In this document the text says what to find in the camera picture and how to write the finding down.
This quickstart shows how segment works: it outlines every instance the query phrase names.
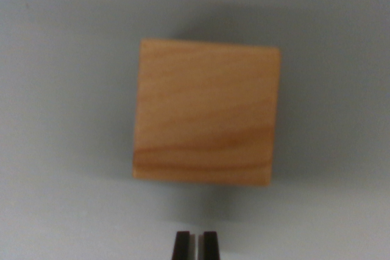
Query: light wood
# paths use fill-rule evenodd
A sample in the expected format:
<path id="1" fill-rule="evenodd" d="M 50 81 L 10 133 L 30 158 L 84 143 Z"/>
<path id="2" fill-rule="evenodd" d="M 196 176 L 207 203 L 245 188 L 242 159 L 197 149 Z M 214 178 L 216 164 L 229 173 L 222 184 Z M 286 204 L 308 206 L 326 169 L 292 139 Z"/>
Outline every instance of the light wood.
<path id="1" fill-rule="evenodd" d="M 143 40 L 133 176 L 269 184 L 279 71 L 273 47 Z"/>

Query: black object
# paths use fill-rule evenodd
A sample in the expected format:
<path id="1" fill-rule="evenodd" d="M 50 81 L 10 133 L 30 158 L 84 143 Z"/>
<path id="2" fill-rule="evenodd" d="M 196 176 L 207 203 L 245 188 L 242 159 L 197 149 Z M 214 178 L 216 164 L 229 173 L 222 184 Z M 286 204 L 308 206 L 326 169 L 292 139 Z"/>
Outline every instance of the black object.
<path id="1" fill-rule="evenodd" d="M 187 260 L 190 249 L 190 232 L 178 231 L 176 233 L 175 247 L 173 248 L 172 260 Z"/>
<path id="2" fill-rule="evenodd" d="M 178 231 L 176 233 L 172 260 L 195 259 L 195 250 L 190 249 L 190 238 L 189 231 Z M 217 232 L 205 231 L 203 236 L 199 236 L 198 260 L 220 260 Z"/>
<path id="3" fill-rule="evenodd" d="M 203 233 L 203 241 L 204 241 L 204 260 L 220 260 L 217 232 L 205 231 Z"/>

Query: gray wall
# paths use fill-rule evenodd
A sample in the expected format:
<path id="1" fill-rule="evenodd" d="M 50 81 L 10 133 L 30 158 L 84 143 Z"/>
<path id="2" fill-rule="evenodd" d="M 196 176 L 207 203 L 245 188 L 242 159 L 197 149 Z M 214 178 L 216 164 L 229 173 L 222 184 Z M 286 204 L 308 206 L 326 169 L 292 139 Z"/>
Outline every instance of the gray wall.
<path id="1" fill-rule="evenodd" d="M 278 46 L 268 188 L 131 178 L 143 37 Z M 0 0 L 0 259 L 390 255 L 390 0 Z"/>

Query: wooden block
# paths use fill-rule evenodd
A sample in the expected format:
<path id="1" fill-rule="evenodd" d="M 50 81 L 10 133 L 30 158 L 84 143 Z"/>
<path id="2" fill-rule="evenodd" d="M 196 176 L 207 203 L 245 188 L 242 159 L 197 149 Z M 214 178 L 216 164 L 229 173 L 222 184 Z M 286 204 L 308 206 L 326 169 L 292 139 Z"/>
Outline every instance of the wooden block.
<path id="1" fill-rule="evenodd" d="M 269 184 L 279 71 L 273 47 L 143 40 L 133 176 Z"/>

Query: block face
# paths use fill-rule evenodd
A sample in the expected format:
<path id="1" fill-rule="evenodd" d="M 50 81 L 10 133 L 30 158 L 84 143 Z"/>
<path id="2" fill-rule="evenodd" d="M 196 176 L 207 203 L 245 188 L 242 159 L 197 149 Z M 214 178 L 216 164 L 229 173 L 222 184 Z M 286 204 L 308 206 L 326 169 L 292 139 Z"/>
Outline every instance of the block face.
<path id="1" fill-rule="evenodd" d="M 276 48 L 143 40 L 133 176 L 268 184 L 279 71 Z"/>

